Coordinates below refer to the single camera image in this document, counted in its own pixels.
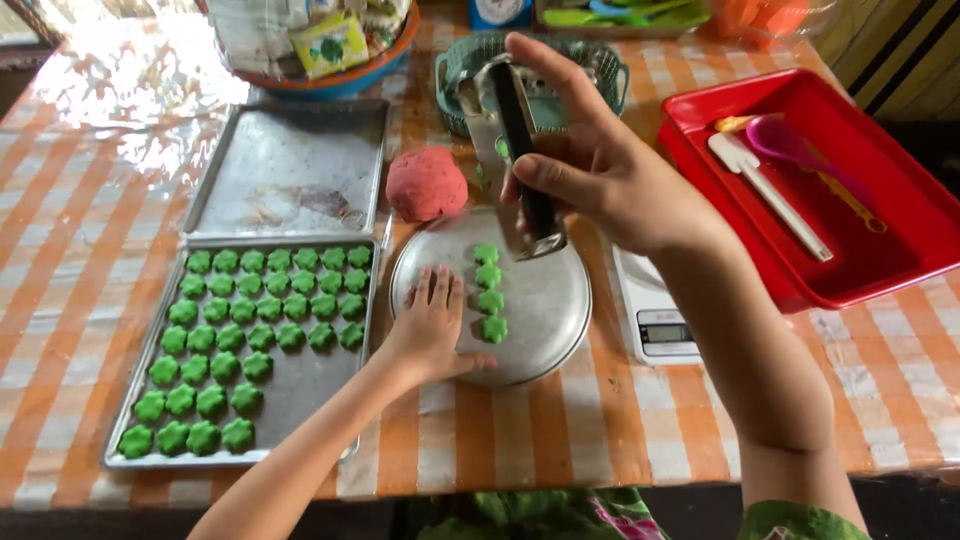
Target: pink spoon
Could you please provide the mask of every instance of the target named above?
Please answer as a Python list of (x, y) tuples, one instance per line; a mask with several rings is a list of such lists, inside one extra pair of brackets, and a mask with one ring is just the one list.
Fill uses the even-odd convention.
[(782, 118), (763, 115), (747, 124), (750, 143), (767, 156), (793, 161), (803, 169), (821, 171), (837, 180), (863, 205), (871, 205), (873, 197), (866, 187), (844, 171), (818, 157), (803, 135)]

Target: fingernail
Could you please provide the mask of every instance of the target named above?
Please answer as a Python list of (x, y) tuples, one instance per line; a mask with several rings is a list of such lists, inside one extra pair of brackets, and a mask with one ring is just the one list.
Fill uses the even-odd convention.
[(531, 180), (537, 176), (537, 160), (531, 156), (520, 156), (520, 159), (514, 161), (514, 174), (523, 180)]

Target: white spatula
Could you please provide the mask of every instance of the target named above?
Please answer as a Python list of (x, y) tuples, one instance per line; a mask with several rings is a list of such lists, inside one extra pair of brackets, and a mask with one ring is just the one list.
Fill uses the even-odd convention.
[(809, 250), (810, 254), (820, 262), (833, 258), (833, 252), (827, 247), (827, 244), (820, 239), (820, 236), (810, 229), (810, 226), (797, 213), (790, 203), (780, 195), (767, 177), (763, 176), (757, 167), (760, 166), (760, 160), (754, 156), (746, 146), (740, 142), (734, 134), (719, 133), (707, 139), (707, 146), (720, 158), (721, 161), (733, 174), (742, 174), (750, 181), (763, 197), (763, 200), (780, 216), (790, 231), (793, 231), (803, 245)]

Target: wooden wall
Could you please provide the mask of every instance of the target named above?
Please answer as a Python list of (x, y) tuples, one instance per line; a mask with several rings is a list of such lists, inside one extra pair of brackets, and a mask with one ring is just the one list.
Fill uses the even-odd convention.
[[(938, 0), (875, 76), (853, 96), (866, 107), (954, 0)], [(863, 72), (921, 0), (841, 0), (841, 15), (814, 41), (844, 86)], [(960, 119), (960, 19), (876, 112), (891, 120)]]

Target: checkered tablecloth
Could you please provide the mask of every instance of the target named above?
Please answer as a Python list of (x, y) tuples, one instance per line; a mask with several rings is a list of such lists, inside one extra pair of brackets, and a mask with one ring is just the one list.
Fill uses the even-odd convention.
[[(413, 50), (365, 94), (390, 100), (389, 155), (470, 143), (434, 104), (433, 58), (468, 30), (424, 8)], [(745, 53), (684, 37), (615, 47), (626, 121), (654, 142), (673, 93), (802, 65), (808, 44)], [(227, 103), (249, 99), (198, 16), (82, 28), (0, 123), (0, 506), (203, 505), (238, 470), (113, 474), (99, 456), (179, 244)], [(414, 227), (397, 224), (399, 246)], [(628, 358), (608, 246), (571, 228), (595, 306), (561, 370), (492, 393), (459, 382), (405, 396), (363, 432), (320, 497), (737, 479), (730, 418), (702, 367)], [(389, 326), (379, 289), (374, 331)], [(842, 312), (789, 317), (826, 373), (843, 462), (856, 473), (960, 462), (960, 274)]]

